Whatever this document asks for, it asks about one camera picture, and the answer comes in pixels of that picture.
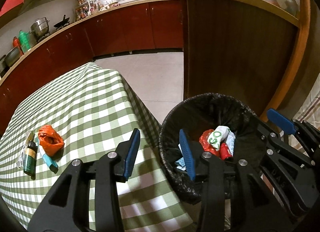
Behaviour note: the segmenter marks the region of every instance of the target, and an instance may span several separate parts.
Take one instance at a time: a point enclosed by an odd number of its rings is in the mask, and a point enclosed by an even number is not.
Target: red plastic bag
[[[40,145],[48,156],[54,156],[64,146],[62,137],[50,125],[41,127],[38,137]]]
[[[215,156],[220,156],[219,151],[217,151],[209,142],[208,142],[208,137],[209,135],[213,132],[213,129],[209,129],[203,132],[202,136],[199,138],[199,142],[202,145],[203,149],[206,152],[210,152]]]

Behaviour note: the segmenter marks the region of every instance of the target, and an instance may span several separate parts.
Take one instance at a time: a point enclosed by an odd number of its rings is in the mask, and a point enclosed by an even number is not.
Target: trash can
[[[199,141],[202,133],[217,126],[228,126],[235,134],[234,162],[246,159],[260,172],[259,164],[265,145],[255,135],[250,119],[255,113],[233,97],[205,93],[186,99],[166,116],[159,135],[159,155],[162,169],[180,200],[189,204],[201,201],[202,182],[193,182],[186,173],[176,169],[175,161],[182,157],[179,131],[183,128],[191,140]]]

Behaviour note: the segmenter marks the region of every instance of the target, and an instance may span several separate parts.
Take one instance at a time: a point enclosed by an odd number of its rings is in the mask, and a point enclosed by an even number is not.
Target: orange plastic bag
[[[41,127],[38,137],[40,145],[48,156],[54,156],[64,146],[62,137],[50,125]]]

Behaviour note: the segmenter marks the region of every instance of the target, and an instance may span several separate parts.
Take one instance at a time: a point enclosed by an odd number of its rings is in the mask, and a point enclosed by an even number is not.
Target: blue gripper pad
[[[267,118],[280,127],[287,135],[295,135],[297,132],[294,128],[294,123],[274,109],[267,110]]]
[[[132,133],[133,140],[129,149],[129,152],[127,154],[127,157],[124,161],[124,178],[126,181],[128,181],[129,177],[132,175],[134,163],[137,158],[137,153],[140,146],[140,130],[135,129]]]
[[[190,180],[195,180],[196,178],[196,167],[195,160],[193,159],[187,137],[182,129],[179,132],[179,142],[181,146],[182,156],[187,168],[187,173]]]

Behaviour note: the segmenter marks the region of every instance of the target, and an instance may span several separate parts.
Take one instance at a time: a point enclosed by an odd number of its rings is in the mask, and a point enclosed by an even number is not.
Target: green checkered tablecloth
[[[51,172],[38,156],[36,179],[15,165],[25,132],[52,127],[65,141],[59,171]],[[159,167],[159,123],[116,70],[87,63],[45,85],[16,109],[0,140],[0,193],[19,222],[27,227],[45,194],[71,160],[99,159],[141,131],[140,148],[127,183],[117,189],[127,231],[194,231],[189,215]],[[94,182],[90,188],[90,228],[95,229]]]

